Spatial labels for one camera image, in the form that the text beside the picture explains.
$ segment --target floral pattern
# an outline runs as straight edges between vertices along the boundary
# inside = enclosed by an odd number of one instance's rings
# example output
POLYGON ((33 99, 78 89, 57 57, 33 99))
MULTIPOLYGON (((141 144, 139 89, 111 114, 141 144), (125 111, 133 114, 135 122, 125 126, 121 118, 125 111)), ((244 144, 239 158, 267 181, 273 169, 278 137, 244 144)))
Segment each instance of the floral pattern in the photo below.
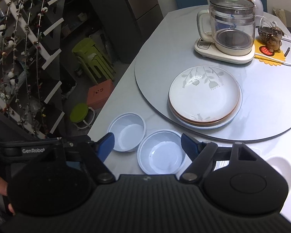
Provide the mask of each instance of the floral pattern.
POLYGON ((204 83, 208 83, 209 88, 212 89, 216 89, 217 87, 219 87, 219 83, 221 84, 221 86, 223 86, 223 81, 221 76, 224 75, 224 72, 220 71, 220 72, 216 72, 215 70, 213 70, 211 67, 208 67, 209 70, 205 69, 205 67, 203 67, 204 69, 204 73, 203 75, 198 75, 197 74, 197 69, 198 67, 196 67, 195 70, 195 76, 193 76, 192 71, 194 68, 191 69, 191 71, 188 74, 183 74, 182 77, 185 78, 183 81, 183 88, 185 88, 185 85, 192 83, 193 85, 197 86, 202 80, 204 80, 204 83))

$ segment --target white marble table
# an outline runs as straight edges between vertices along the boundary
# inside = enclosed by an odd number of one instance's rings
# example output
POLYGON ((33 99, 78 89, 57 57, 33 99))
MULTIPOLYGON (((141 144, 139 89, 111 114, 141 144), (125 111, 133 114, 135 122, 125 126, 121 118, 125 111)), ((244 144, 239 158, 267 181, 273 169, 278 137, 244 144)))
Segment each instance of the white marble table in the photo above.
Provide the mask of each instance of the white marble table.
MULTIPOLYGON (((183 11, 179 10, 171 13, 183 13, 183 11)), ((125 112, 134 112, 144 118, 146 122, 146 136, 156 130, 171 129, 179 133, 187 132, 199 141, 209 140, 209 138, 196 135, 196 133, 182 126, 178 126, 152 108, 137 86, 134 70, 135 61, 131 63, 126 73, 121 78, 90 129, 88 135, 92 140, 97 141, 103 137, 111 121, 125 112)), ((231 146, 231 143, 213 141, 219 146, 231 146)), ((264 159, 272 155, 278 155, 286 158, 291 164, 291 129, 281 136, 247 145, 251 148, 260 149, 262 152, 261 157, 264 159)), ((186 164, 177 176, 179 176, 190 163, 191 161, 187 157, 186 164)), ((121 153, 112 151, 105 160, 105 164, 116 177, 119 177, 120 174, 143 174, 137 162, 137 152, 121 153)), ((289 192, 281 213, 291 221, 291 191, 289 192)))

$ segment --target yellow felt mat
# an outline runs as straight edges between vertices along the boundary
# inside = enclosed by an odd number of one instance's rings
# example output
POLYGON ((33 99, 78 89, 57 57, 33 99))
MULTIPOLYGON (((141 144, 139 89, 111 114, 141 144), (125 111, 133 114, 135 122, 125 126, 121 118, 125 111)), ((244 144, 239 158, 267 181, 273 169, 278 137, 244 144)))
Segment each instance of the yellow felt mat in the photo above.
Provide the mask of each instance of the yellow felt mat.
MULTIPOLYGON (((263 54, 260 51, 260 47, 261 46, 265 46, 265 43, 263 43, 260 39, 255 39, 255 52, 256 53, 263 54)), ((283 53, 283 51, 281 51, 281 52, 275 51, 275 55, 271 56, 271 57, 274 58, 274 59, 277 59, 277 60, 286 61, 286 57, 285 57, 285 54, 283 53)), ((256 55, 256 54, 255 54, 255 58, 258 59, 261 62, 264 62, 265 64, 274 65, 274 66, 281 65, 281 63, 279 63, 279 62, 270 60, 270 59, 268 59, 266 57, 262 57, 262 56, 259 56, 259 55, 256 55)))

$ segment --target white bowl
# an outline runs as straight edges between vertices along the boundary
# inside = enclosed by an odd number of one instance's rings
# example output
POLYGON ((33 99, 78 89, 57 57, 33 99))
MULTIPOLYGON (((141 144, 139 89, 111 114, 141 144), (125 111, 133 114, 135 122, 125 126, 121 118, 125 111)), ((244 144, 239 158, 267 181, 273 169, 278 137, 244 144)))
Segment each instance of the white bowl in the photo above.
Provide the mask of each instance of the white bowl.
POLYGON ((108 128, 114 134, 114 150, 133 152, 138 149, 146 132, 144 119, 135 113, 125 113, 115 118, 108 128))
POLYGON ((140 143, 139 166, 146 174, 176 174, 185 161, 181 135, 173 130, 158 130, 140 143))
POLYGON ((291 164, 281 156, 271 156, 265 160, 272 168, 274 168, 281 176, 285 178, 291 191, 291 164))

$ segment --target woven basket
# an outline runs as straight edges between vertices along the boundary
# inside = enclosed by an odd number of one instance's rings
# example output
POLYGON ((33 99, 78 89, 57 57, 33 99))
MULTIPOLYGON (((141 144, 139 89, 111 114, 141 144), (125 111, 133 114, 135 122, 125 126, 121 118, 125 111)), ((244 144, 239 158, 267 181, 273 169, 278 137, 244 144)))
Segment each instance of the woven basket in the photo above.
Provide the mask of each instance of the woven basket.
POLYGON ((266 27, 266 26, 259 27, 258 33, 259 33, 261 40, 264 43, 267 43, 272 36, 272 29, 270 27, 266 27))

